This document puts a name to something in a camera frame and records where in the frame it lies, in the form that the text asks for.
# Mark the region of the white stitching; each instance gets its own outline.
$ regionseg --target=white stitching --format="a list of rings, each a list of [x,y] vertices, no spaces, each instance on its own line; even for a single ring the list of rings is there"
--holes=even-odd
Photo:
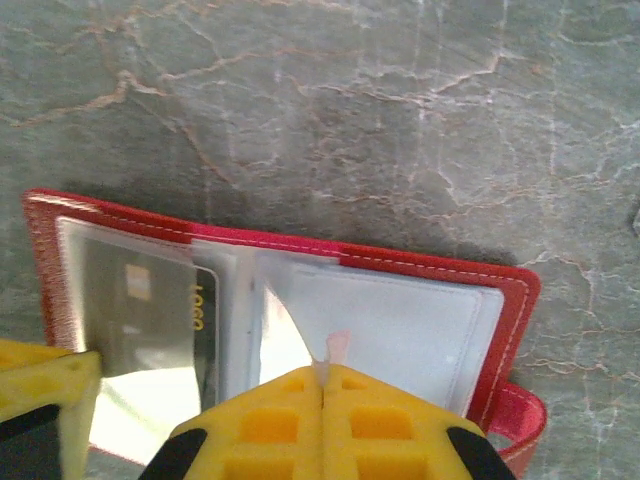
[[[56,197],[56,196],[51,196],[51,195],[46,195],[46,194],[45,195],[34,194],[34,195],[31,195],[29,197],[29,200],[30,201],[34,201],[34,202],[43,202],[43,203],[61,205],[60,200],[66,200],[66,199],[64,199],[63,197]],[[70,201],[70,202],[66,202],[65,204],[62,204],[62,206],[68,207],[68,208],[71,208],[71,209],[76,208],[76,209],[86,210],[86,208],[84,208],[84,205],[85,204],[81,204],[80,202],[75,202],[75,201]],[[95,211],[94,213],[102,215],[104,217],[111,218],[111,219],[119,221],[119,222],[133,223],[133,224],[140,225],[140,226],[143,226],[143,227],[153,228],[153,229],[156,229],[156,230],[164,230],[164,231],[176,233],[176,234],[179,234],[179,235],[187,235],[187,236],[191,236],[191,237],[195,237],[195,238],[199,237],[199,235],[196,235],[196,234],[191,233],[191,232],[174,230],[174,229],[163,227],[163,226],[160,226],[160,225],[149,225],[147,223],[138,222],[136,220],[131,220],[131,219],[128,219],[128,218],[117,217],[115,215],[110,215],[110,214],[107,214],[107,213],[104,213],[104,212],[101,212],[101,211]],[[226,241],[231,241],[231,242],[240,242],[240,243],[245,243],[247,245],[254,245],[254,246],[255,245],[260,245],[260,246],[272,246],[272,247],[286,247],[286,248],[302,249],[302,250],[311,251],[311,252],[320,252],[320,253],[331,254],[331,255],[340,255],[342,257],[358,258],[358,259],[368,260],[368,261],[373,261],[373,262],[393,263],[394,265],[405,265],[405,266],[416,267],[416,268],[424,268],[426,270],[433,270],[433,271],[439,271],[439,272],[458,273],[458,274],[467,275],[467,276],[475,276],[475,277],[482,277],[482,278],[493,278],[493,279],[498,279],[498,280],[507,280],[507,281],[512,281],[512,282],[516,282],[516,283],[519,283],[519,284],[523,285],[524,288],[525,288],[524,300],[522,302],[522,306],[520,308],[520,312],[518,313],[518,317],[516,318],[516,321],[515,321],[515,323],[513,325],[513,328],[511,329],[511,332],[509,334],[509,339],[507,341],[507,347],[505,348],[505,351],[502,354],[502,358],[500,360],[500,363],[498,364],[498,370],[496,372],[496,377],[494,378],[493,384],[491,385],[491,390],[489,391],[489,397],[487,399],[487,402],[486,402],[486,405],[485,405],[485,409],[482,412],[482,417],[480,418],[480,423],[483,423],[484,420],[486,419],[487,413],[489,411],[489,406],[491,405],[491,401],[493,400],[493,396],[495,394],[495,390],[496,390],[496,385],[498,383],[498,379],[500,378],[500,375],[502,373],[502,369],[504,368],[504,363],[505,363],[505,360],[507,358],[507,355],[510,353],[510,350],[511,350],[511,347],[512,347],[512,344],[513,344],[513,338],[515,336],[515,332],[518,330],[518,327],[520,326],[520,322],[522,321],[524,310],[525,310],[525,308],[527,306],[527,302],[528,302],[528,299],[529,299],[529,293],[530,293],[529,292],[529,285],[525,281],[517,279],[517,278],[512,278],[512,277],[503,277],[503,276],[499,276],[499,275],[488,275],[486,273],[477,273],[477,272],[461,272],[461,271],[458,271],[458,270],[447,269],[447,268],[442,268],[442,267],[433,267],[433,266],[430,266],[430,265],[423,265],[423,264],[417,264],[417,263],[411,263],[411,262],[401,262],[401,261],[396,261],[396,260],[391,260],[391,259],[381,259],[381,258],[367,257],[367,256],[362,256],[362,255],[351,255],[349,253],[344,253],[344,252],[338,252],[338,251],[332,251],[332,250],[324,250],[324,249],[315,248],[315,247],[297,246],[297,245],[291,245],[291,244],[286,244],[286,243],[265,242],[265,241],[260,241],[260,240],[249,241],[249,240],[244,240],[244,239],[226,238],[226,237],[210,237],[210,238],[214,238],[214,239],[218,239],[218,240],[226,240]]]
[[[522,301],[522,306],[520,307],[520,312],[518,313],[518,317],[515,323],[513,324],[513,328],[511,328],[511,332],[509,333],[509,339],[507,340],[507,348],[505,348],[504,354],[502,355],[502,358],[500,359],[500,363],[498,364],[498,372],[495,378],[493,379],[493,384],[491,385],[491,390],[489,391],[489,398],[487,398],[487,403],[485,404],[484,410],[482,411],[482,416],[480,417],[480,423],[484,423],[485,419],[487,418],[487,413],[489,412],[489,407],[491,406],[491,400],[493,400],[493,395],[496,392],[496,385],[498,384],[498,380],[500,379],[500,374],[502,373],[502,369],[504,368],[504,362],[507,359],[507,352],[511,350],[511,345],[513,344],[513,338],[516,334],[516,331],[518,330],[518,327],[520,326],[520,322],[522,321],[522,316],[524,314],[524,309],[527,306],[528,300],[529,300],[529,286],[527,285],[527,288],[525,289],[525,292],[524,292],[524,300]]]

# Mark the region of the card slot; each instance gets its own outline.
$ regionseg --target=card slot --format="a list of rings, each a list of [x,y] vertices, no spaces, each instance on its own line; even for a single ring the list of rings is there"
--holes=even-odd
[[[329,334],[350,330],[347,365],[466,412],[502,308],[497,289],[358,270],[283,252],[260,254],[256,268],[316,359],[324,358]]]
[[[200,412],[190,246],[56,221],[76,350],[101,354],[90,441],[141,463]]]

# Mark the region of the wallet strap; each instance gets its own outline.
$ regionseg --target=wallet strap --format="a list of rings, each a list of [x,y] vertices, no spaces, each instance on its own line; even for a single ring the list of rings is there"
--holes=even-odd
[[[518,478],[522,478],[547,424],[547,409],[533,393],[513,383],[505,384],[489,432],[512,444],[500,456]]]

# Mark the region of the marble surface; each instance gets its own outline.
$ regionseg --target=marble surface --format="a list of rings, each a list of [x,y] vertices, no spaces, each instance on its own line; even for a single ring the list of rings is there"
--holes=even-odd
[[[0,2],[0,334],[42,341],[34,186],[526,265],[527,479],[637,477],[639,107],[632,0]]]

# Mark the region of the card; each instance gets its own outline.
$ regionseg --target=card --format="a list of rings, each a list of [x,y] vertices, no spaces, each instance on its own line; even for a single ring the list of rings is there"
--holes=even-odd
[[[196,267],[192,286],[193,365],[200,391],[202,410],[218,401],[218,276],[213,270]]]

